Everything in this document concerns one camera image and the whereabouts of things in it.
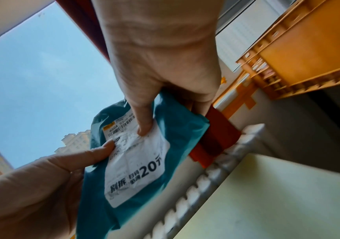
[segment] sky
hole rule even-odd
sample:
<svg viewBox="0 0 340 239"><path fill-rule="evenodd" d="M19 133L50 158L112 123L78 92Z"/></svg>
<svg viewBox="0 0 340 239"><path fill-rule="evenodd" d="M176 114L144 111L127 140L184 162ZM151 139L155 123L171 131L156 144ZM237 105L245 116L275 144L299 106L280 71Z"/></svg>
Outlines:
<svg viewBox="0 0 340 239"><path fill-rule="evenodd" d="M53 3L0 37L0 153L14 168L124 98L112 67Z"/></svg>

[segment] teal plastic bag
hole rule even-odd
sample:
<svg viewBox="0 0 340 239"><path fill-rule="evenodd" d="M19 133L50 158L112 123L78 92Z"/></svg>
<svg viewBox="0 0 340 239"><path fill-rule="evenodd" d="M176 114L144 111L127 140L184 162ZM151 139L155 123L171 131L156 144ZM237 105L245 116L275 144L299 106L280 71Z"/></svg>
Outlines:
<svg viewBox="0 0 340 239"><path fill-rule="evenodd" d="M137 135L126 101L103 109L91 125L91 148L113 139L106 160L86 169L76 226L77 239L104 239L162 192L209 127L208 120L162 91L153 103L154 124Z"/></svg>

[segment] plastic mailer bag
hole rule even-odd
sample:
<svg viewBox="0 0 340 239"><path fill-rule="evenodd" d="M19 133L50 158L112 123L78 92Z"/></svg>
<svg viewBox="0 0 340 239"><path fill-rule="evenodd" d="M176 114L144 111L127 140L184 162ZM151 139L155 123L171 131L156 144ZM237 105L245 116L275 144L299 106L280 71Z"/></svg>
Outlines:
<svg viewBox="0 0 340 239"><path fill-rule="evenodd" d="M144 137L126 101L103 109L91 125L91 148L113 139L106 160L86 168L77 239L103 239L160 193L207 130L208 120L162 91L153 103L154 124Z"/></svg>

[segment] hand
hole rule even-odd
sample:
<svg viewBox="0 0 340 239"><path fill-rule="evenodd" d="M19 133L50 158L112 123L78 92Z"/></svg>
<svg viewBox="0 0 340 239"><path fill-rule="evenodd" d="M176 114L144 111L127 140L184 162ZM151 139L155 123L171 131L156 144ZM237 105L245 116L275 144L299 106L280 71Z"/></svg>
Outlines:
<svg viewBox="0 0 340 239"><path fill-rule="evenodd" d="M59 239L75 233L84 168L107 158L99 148L38 159L0 176L0 239Z"/></svg>
<svg viewBox="0 0 340 239"><path fill-rule="evenodd" d="M151 129L151 103L163 87L194 113L207 113L221 83L215 31L222 4L223 0L93 0L139 135Z"/></svg>

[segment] red object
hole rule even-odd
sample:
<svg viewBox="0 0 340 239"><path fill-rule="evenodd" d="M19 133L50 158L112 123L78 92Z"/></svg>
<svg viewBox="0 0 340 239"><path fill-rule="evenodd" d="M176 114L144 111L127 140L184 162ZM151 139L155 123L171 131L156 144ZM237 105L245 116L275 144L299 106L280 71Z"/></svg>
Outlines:
<svg viewBox="0 0 340 239"><path fill-rule="evenodd" d="M104 36L91 0L57 0L57 3L95 44L105 58L110 61ZM206 118L209 120L210 126L190 153L191 158L199 162L204 168L211 165L218 155L235 144L241 136L241 132L213 106L209 108Z"/></svg>

